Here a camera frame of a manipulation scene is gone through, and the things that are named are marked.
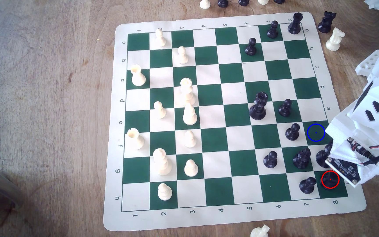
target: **wood grain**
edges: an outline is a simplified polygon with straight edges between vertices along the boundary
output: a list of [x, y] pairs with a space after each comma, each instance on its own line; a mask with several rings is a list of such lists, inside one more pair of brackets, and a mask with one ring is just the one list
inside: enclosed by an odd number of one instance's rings
[[[287, 0], [265, 6], [236, 0], [208, 10], [198, 0], [0, 1], [0, 171], [24, 191], [0, 237], [379, 236], [379, 176], [363, 188], [365, 211], [240, 224], [139, 232], [103, 226], [114, 30], [124, 23], [308, 11], [319, 22], [337, 12], [346, 32], [339, 51], [324, 49], [341, 109], [366, 84], [355, 67], [379, 48], [379, 11], [363, 1]], [[329, 34], [320, 34], [322, 45]]]

